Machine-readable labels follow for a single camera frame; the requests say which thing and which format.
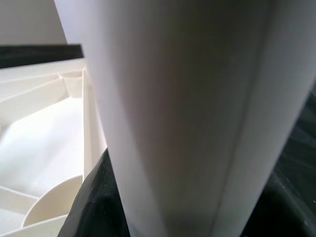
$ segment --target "white cylinder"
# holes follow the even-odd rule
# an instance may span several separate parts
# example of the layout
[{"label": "white cylinder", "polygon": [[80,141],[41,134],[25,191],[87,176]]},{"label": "white cylinder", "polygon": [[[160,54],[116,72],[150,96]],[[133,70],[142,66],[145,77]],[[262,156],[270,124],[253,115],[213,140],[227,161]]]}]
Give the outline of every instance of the white cylinder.
[{"label": "white cylinder", "polygon": [[237,237],[315,76],[314,1],[81,1],[129,230]]}]

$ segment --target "white plastic tube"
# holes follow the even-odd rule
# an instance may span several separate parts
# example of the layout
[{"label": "white plastic tube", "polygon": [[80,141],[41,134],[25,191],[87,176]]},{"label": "white plastic tube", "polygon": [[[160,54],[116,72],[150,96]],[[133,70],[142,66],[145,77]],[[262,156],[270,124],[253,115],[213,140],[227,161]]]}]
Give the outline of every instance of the white plastic tube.
[{"label": "white plastic tube", "polygon": [[132,236],[237,237],[316,72],[313,1],[81,1]]}]

